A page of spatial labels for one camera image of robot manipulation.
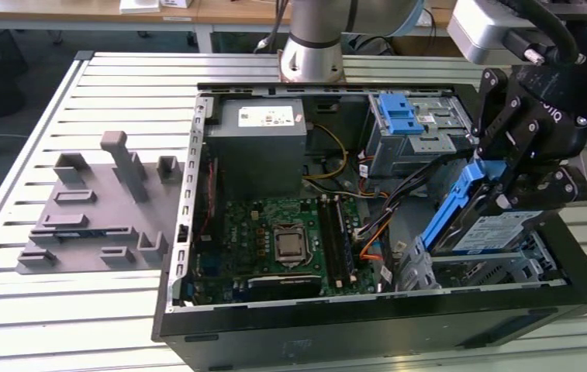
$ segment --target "sticker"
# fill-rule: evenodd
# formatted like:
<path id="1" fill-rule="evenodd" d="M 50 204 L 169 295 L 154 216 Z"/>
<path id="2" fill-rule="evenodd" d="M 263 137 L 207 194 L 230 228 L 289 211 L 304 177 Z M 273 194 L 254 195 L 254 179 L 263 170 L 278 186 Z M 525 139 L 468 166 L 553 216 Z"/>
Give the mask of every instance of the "sticker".
<path id="1" fill-rule="evenodd" d="M 389 284 L 392 284 L 392 271 L 385 267 L 385 265 L 382 265 L 380 268 L 380 276 Z"/>
<path id="2" fill-rule="evenodd" d="M 190 17 L 162 17 L 163 21 L 191 22 Z"/>
<path id="3" fill-rule="evenodd" d="M 523 231 L 523 222 L 541 212 L 505 212 L 501 215 L 479 217 L 452 251 L 500 250 Z"/>
<path id="4" fill-rule="evenodd" d="M 360 164 L 360 177 L 369 178 L 369 165 Z"/>
<path id="5" fill-rule="evenodd" d="M 293 126 L 293 106 L 242 107 L 238 126 Z"/>
<path id="6" fill-rule="evenodd" d="M 418 122 L 434 122 L 436 120 L 433 120 L 433 115 L 420 115 L 420 116 L 417 116 L 417 121 Z"/>

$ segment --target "expansion slot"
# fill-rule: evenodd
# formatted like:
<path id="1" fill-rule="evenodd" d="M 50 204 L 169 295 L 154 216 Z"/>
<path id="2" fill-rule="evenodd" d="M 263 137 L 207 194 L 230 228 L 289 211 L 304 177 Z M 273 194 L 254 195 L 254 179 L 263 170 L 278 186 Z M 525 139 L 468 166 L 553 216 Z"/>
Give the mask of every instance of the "expansion slot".
<path id="1" fill-rule="evenodd" d="M 356 281 L 350 237 L 344 223 L 341 202 L 338 198 L 324 197 L 317 203 L 328 282 L 341 288 Z"/>

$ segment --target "green circuit board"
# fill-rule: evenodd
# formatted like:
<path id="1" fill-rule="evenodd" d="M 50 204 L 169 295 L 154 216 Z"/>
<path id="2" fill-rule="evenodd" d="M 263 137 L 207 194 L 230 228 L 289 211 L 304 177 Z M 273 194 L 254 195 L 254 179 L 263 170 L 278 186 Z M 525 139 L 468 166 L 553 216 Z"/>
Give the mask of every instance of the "green circuit board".
<path id="1" fill-rule="evenodd" d="M 356 201 L 344 198 L 340 202 L 350 232 L 360 225 Z M 274 240 L 282 226 L 304 226 L 308 254 L 305 261 L 291 267 L 277 261 Z M 349 285 L 338 288 L 328 280 L 321 229 L 316 199 L 229 202 L 223 213 L 222 243 L 201 251 L 193 263 L 198 272 L 195 290 L 199 303 L 241 302 L 235 296 L 241 279 L 293 273 L 322 278 L 321 296 L 373 293 L 373 273 L 368 264 L 356 265 L 356 281 Z"/>

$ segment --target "slotted aluminum surface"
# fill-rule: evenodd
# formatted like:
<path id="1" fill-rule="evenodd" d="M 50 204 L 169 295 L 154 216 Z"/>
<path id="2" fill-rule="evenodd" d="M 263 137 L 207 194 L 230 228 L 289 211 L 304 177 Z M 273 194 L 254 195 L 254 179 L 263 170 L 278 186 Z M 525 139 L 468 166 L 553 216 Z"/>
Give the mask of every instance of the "slotted aluminum surface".
<path id="1" fill-rule="evenodd" d="M 479 83 L 480 68 L 453 58 L 348 57 L 345 64 L 352 82 Z M 56 180 L 51 166 L 60 151 L 108 162 L 100 134 L 123 130 L 142 161 L 159 155 L 183 161 L 195 84 L 275 80 L 274 58 L 251 55 L 96 53 L 74 62 L 0 187 L 0 370 L 189 370 L 150 341 L 157 270 L 22 276 L 12 268 Z M 587 207 L 568 208 L 563 217 L 587 252 Z M 305 366 L 465 372 L 547 367 L 587 370 L 587 316 L 493 349 Z"/>

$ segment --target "white box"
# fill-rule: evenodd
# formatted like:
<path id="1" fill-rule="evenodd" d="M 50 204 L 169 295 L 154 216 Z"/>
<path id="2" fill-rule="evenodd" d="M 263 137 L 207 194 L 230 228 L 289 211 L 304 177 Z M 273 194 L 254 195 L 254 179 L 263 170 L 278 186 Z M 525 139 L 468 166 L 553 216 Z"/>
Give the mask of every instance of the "white box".
<path id="1" fill-rule="evenodd" d="M 120 0 L 120 14 L 159 12 L 158 0 Z"/>
<path id="2" fill-rule="evenodd" d="M 174 8 L 187 8 L 193 1 L 194 0 L 159 0 L 159 4 Z"/>

